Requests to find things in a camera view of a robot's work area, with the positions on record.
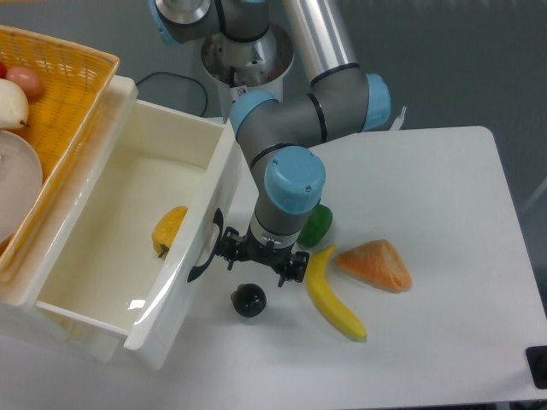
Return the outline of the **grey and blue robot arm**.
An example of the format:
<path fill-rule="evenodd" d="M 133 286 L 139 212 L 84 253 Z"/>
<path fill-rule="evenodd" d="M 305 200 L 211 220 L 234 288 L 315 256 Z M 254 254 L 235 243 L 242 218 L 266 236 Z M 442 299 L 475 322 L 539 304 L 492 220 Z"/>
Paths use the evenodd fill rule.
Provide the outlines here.
<path fill-rule="evenodd" d="M 309 255 L 294 244 L 321 199 L 326 171 L 312 148 L 387 122 L 384 80 L 364 73 L 334 1 L 287 1 L 280 41 L 265 1 L 152 1 L 166 43 L 203 41 L 211 76 L 242 88 L 228 115 L 258 190 L 245 234 L 221 228 L 215 253 L 302 282 Z"/>

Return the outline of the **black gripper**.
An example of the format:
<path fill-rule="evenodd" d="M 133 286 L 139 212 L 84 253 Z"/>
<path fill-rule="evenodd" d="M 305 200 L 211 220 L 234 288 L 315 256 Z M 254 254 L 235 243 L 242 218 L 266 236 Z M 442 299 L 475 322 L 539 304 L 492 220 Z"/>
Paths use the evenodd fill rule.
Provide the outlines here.
<path fill-rule="evenodd" d="M 274 269 L 279 274 L 278 286 L 285 282 L 302 283 L 309 264 L 309 253 L 297 251 L 292 253 L 292 246 L 276 248 L 273 241 L 261 243 L 251 233 L 240 236 L 239 232 L 228 226 L 219 244 L 219 256 L 227 262 L 227 269 L 232 270 L 235 262 L 257 262 Z"/>

